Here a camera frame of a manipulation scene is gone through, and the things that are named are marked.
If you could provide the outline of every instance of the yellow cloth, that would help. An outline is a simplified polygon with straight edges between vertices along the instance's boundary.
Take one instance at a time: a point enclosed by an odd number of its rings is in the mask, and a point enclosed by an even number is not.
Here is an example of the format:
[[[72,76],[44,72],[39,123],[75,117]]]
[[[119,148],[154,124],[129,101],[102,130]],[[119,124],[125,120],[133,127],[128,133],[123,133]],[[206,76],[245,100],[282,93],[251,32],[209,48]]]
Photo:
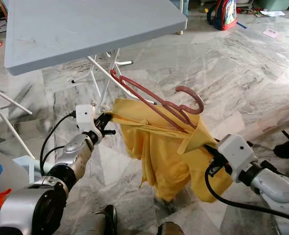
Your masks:
[[[142,182],[157,189],[157,196],[170,201],[191,180],[196,196],[206,202],[215,198],[208,191],[204,173],[213,158],[203,147],[215,147],[216,141],[203,124],[200,115],[189,115],[196,129],[186,125],[165,110],[156,107],[188,134],[178,131],[141,101],[116,99],[112,121],[121,124],[127,152],[142,160]],[[230,176],[221,169],[210,178],[212,188],[222,194],[231,184]]]

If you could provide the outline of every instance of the black cable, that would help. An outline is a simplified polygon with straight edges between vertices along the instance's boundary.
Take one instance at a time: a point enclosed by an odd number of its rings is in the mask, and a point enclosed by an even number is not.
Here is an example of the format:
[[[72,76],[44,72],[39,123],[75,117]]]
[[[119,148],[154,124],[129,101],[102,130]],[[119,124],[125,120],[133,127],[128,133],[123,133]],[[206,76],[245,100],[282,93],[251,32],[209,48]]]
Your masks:
[[[281,131],[282,132],[282,134],[284,134],[287,138],[288,138],[288,140],[289,140],[289,134],[285,131],[285,130],[283,130],[283,131]]]
[[[227,199],[224,199],[224,198],[220,197],[218,194],[215,193],[215,191],[212,189],[212,187],[211,187],[211,185],[209,183],[209,178],[208,178],[209,171],[210,171],[210,167],[208,167],[206,169],[206,171],[205,171],[205,183],[206,183],[206,186],[207,186],[208,190],[210,191],[210,193],[217,200],[219,200],[219,201],[221,201],[221,202],[223,202],[223,203],[225,203],[227,205],[233,206],[233,207],[238,207],[238,208],[252,210],[252,211],[257,211],[257,212],[264,212],[264,213],[268,213],[268,214],[272,214],[272,215],[276,215],[276,216],[280,216],[280,217],[289,219],[289,214],[285,214],[285,213],[282,213],[280,211],[275,211],[275,210],[268,209],[268,208],[265,208],[265,207],[259,207],[259,206],[249,205],[249,204],[243,204],[243,203],[239,203],[239,202],[232,202],[232,201],[229,201]]]
[[[51,149],[50,151],[48,151],[48,153],[44,156],[43,158],[43,165],[45,164],[46,162],[46,159],[48,158],[48,156],[50,155],[51,152],[55,151],[56,149],[60,149],[60,148],[64,148],[64,145],[63,146],[58,146],[58,147],[55,147],[53,149]]]
[[[75,116],[76,116],[76,112],[71,112],[70,114],[67,114],[65,117],[63,117],[61,120],[59,120],[58,123],[53,127],[53,129],[50,131],[50,133],[47,135],[46,139],[44,140],[44,142],[42,144],[41,152],[40,152],[40,173],[42,176],[45,175],[44,170],[43,170],[43,165],[44,165],[43,153],[44,153],[44,148],[45,148],[45,145],[46,145],[48,139],[53,134],[55,129],[58,127],[58,125],[61,124],[62,121],[64,121],[67,117],[74,117],[75,118]]]

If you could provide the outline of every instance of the pink hanger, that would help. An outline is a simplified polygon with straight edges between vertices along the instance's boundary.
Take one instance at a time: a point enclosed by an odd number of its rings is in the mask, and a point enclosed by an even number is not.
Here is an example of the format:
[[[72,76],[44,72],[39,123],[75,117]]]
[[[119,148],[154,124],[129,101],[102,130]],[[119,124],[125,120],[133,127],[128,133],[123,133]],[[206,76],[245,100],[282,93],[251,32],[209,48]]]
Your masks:
[[[185,92],[193,97],[193,99],[198,104],[198,109],[191,109],[183,104],[177,106],[176,104],[165,101],[150,90],[146,89],[145,87],[141,86],[139,83],[125,77],[125,76],[119,76],[117,78],[116,71],[111,70],[112,77],[119,82],[122,86],[124,86],[128,91],[130,91],[132,94],[134,94],[136,97],[138,97],[139,100],[144,102],[146,105],[148,105],[151,109],[153,109],[155,112],[157,112],[159,115],[161,115],[165,120],[167,120],[170,124],[172,124],[174,127],[176,127],[178,130],[187,133],[182,127],[177,125],[174,121],[172,121],[170,118],[168,118],[166,115],[164,115],[160,110],[158,110],[153,104],[147,102],[142,96],[140,96],[136,91],[134,91],[131,87],[127,85],[126,82],[134,85],[135,87],[139,88],[140,90],[144,91],[149,96],[156,99],[165,109],[167,109],[169,112],[171,112],[173,115],[175,115],[179,120],[181,120],[183,123],[190,125],[194,129],[197,127],[190,119],[189,116],[186,114],[186,112],[190,114],[200,114],[204,110],[204,103],[201,97],[196,94],[192,89],[186,87],[186,86],[178,86],[176,87],[176,92]]]

